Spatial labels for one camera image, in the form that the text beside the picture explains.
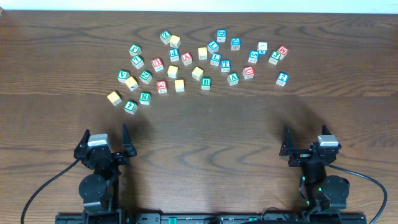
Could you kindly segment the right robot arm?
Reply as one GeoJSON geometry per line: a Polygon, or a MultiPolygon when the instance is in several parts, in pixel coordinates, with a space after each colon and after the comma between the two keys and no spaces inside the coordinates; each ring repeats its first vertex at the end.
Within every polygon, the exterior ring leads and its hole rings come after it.
{"type": "Polygon", "coordinates": [[[301,196],[307,200],[307,208],[301,212],[301,219],[307,223],[341,223],[340,212],[346,209],[349,182],[337,175],[327,175],[326,166],[336,160],[341,144],[326,126],[321,135],[307,149],[297,149],[289,128],[284,137],[279,156],[288,157],[290,167],[300,167],[299,183],[301,196]]]}

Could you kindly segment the yellow O block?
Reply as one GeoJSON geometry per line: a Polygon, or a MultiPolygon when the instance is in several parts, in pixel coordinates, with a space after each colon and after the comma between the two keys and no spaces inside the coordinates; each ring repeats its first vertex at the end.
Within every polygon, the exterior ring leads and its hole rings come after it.
{"type": "Polygon", "coordinates": [[[184,82],[184,80],[175,80],[175,91],[176,92],[185,91],[185,82],[184,82]]]}
{"type": "Polygon", "coordinates": [[[170,78],[177,78],[178,76],[178,67],[174,65],[170,65],[168,70],[167,70],[167,75],[170,78]]]}

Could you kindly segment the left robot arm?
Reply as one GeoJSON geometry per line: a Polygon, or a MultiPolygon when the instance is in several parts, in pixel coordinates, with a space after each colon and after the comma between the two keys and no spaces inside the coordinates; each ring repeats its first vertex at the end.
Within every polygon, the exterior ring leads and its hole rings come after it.
{"type": "Polygon", "coordinates": [[[137,156],[123,125],[122,152],[112,152],[107,134],[91,135],[87,129],[74,149],[74,157],[93,171],[80,182],[79,194],[83,199],[83,223],[133,223],[134,217],[119,206],[120,166],[128,165],[137,156]]]}

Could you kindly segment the green B block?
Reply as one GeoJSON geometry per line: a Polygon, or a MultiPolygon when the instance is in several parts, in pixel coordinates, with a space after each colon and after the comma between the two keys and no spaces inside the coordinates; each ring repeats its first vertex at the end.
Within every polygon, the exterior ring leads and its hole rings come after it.
{"type": "Polygon", "coordinates": [[[201,89],[210,90],[210,88],[211,88],[211,78],[203,77],[201,79],[201,89]]]}

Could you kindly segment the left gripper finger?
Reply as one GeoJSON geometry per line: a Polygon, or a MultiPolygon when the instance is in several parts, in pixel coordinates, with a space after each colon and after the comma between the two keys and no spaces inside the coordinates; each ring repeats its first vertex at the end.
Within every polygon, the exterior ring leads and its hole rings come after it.
{"type": "Polygon", "coordinates": [[[86,129],[80,141],[80,146],[87,146],[90,136],[91,136],[90,130],[86,129]]]}
{"type": "Polygon", "coordinates": [[[126,124],[123,124],[122,145],[126,151],[133,151],[134,145],[129,136],[126,124]]]}

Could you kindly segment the blue T block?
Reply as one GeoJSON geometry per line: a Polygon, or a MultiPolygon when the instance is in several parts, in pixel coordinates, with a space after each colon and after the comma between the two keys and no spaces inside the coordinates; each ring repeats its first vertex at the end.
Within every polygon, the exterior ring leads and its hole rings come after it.
{"type": "Polygon", "coordinates": [[[221,73],[228,73],[231,69],[230,60],[222,60],[221,61],[221,73]]]}

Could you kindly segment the green R block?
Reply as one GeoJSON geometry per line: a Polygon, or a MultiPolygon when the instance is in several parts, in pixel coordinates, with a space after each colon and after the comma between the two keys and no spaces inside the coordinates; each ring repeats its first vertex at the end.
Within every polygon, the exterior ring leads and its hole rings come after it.
{"type": "Polygon", "coordinates": [[[141,92],[139,97],[139,102],[142,105],[150,105],[151,94],[148,92],[141,92]]]}

